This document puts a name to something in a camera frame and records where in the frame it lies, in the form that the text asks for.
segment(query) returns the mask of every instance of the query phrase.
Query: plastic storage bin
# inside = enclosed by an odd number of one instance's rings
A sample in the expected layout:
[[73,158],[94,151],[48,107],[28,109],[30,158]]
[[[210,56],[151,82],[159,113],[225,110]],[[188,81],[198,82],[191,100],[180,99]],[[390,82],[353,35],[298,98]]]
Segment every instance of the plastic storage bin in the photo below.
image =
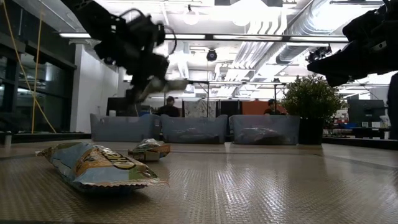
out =
[[91,138],[94,141],[140,142],[147,138],[159,139],[160,117],[154,114],[141,117],[90,114],[90,122]]
[[230,122],[235,144],[296,145],[299,143],[299,116],[234,115]]
[[217,118],[161,116],[163,141],[168,143],[224,144],[227,115]]

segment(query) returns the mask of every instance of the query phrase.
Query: person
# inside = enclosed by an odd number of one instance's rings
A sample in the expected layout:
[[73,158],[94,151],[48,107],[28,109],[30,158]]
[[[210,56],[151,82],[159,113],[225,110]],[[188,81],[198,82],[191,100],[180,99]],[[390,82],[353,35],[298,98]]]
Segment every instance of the person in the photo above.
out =
[[264,114],[281,115],[280,111],[275,108],[275,100],[274,99],[270,99],[268,101],[268,106],[269,106],[269,108],[264,111]]
[[166,114],[169,115],[170,117],[179,117],[180,112],[178,108],[174,106],[174,97],[169,96],[166,100],[166,105],[162,106],[161,108],[158,109],[156,115],[162,115]]

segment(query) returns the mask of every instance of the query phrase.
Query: wall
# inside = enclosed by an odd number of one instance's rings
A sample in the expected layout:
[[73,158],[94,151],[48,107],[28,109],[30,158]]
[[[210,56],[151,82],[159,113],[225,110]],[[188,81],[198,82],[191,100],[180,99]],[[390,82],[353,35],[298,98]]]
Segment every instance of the wall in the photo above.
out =
[[76,45],[71,131],[90,133],[90,113],[106,114],[108,98],[118,94],[119,74]]
[[371,100],[384,100],[387,103],[388,87],[371,88]]

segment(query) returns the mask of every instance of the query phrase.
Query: black pot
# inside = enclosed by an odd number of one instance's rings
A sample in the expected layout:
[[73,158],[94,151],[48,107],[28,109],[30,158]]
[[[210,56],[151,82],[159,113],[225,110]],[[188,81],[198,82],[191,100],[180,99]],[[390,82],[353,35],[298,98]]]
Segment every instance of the black pot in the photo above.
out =
[[319,145],[322,144],[324,119],[301,119],[298,131],[298,143]]

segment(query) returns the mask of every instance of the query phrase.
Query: snack bar wrapper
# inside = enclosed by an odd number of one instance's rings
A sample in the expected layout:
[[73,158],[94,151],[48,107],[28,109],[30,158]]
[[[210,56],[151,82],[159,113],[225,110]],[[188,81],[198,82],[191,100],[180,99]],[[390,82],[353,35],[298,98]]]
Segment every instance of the snack bar wrapper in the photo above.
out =
[[155,139],[144,139],[138,146],[129,150],[129,155],[138,161],[158,161],[171,151],[170,145],[162,144]]
[[166,184],[145,164],[88,142],[59,144],[37,156],[45,156],[70,185],[82,192],[127,193]]

